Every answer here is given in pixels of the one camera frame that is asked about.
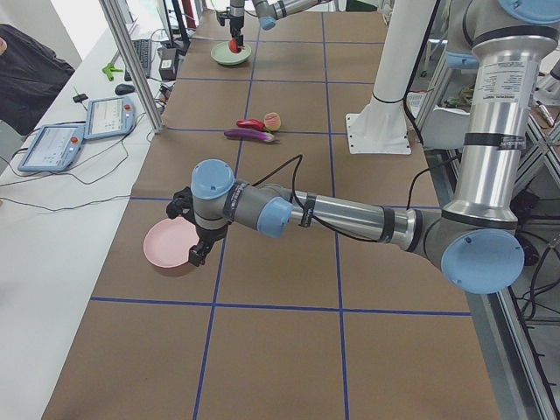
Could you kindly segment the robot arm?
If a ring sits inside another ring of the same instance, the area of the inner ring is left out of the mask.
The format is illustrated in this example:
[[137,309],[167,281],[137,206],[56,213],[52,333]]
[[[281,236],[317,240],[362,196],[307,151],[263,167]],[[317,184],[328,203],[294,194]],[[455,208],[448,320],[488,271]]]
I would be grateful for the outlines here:
[[[262,29],[272,29],[278,20],[290,15],[306,11],[323,1],[314,0],[288,0],[275,1],[270,4],[266,0],[253,1],[258,23]],[[226,10],[225,19],[229,20],[230,40],[227,44],[231,53],[240,53],[244,47],[242,29],[244,27],[245,2],[243,0],[232,0]]]
[[197,164],[185,189],[184,216],[199,237],[189,251],[204,263],[237,222],[281,236],[290,221],[318,223],[361,242],[393,243],[420,255],[464,291],[490,294],[522,273],[524,254],[510,209],[526,146],[539,66],[559,40],[556,1],[453,1],[448,67],[477,72],[469,125],[451,202],[438,211],[395,210],[235,178],[218,159]]

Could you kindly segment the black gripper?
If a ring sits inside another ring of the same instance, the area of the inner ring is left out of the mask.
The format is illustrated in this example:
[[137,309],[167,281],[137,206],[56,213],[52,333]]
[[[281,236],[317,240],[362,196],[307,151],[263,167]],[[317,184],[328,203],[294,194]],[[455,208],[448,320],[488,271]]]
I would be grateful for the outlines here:
[[244,48],[244,41],[242,35],[242,29],[244,26],[244,16],[239,16],[239,17],[230,16],[229,25],[230,25],[230,34],[232,36],[232,39],[236,39],[237,52],[240,53]]
[[196,226],[196,233],[199,237],[197,244],[189,249],[188,262],[193,266],[201,266],[206,263],[207,255],[211,252],[214,244],[227,237],[228,224],[216,229],[209,229]]

